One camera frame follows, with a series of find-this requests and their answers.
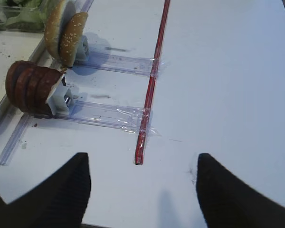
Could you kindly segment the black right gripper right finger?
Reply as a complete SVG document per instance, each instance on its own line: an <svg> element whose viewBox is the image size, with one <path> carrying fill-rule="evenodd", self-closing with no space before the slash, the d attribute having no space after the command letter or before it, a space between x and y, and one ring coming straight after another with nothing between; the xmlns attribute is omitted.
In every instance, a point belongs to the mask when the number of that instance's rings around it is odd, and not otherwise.
<svg viewBox="0 0 285 228"><path fill-rule="evenodd" d="M198 156L196 193L209 228L285 228L285 207L248 186L208 153Z"/></svg>

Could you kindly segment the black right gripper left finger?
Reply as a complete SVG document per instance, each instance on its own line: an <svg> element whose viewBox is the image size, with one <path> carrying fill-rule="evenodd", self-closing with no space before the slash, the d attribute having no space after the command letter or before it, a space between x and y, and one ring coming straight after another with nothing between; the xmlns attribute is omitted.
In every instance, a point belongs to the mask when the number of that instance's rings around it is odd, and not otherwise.
<svg viewBox="0 0 285 228"><path fill-rule="evenodd" d="M0 228L79 228L90 192L89 157L79 152L11 203L0 196Z"/></svg>

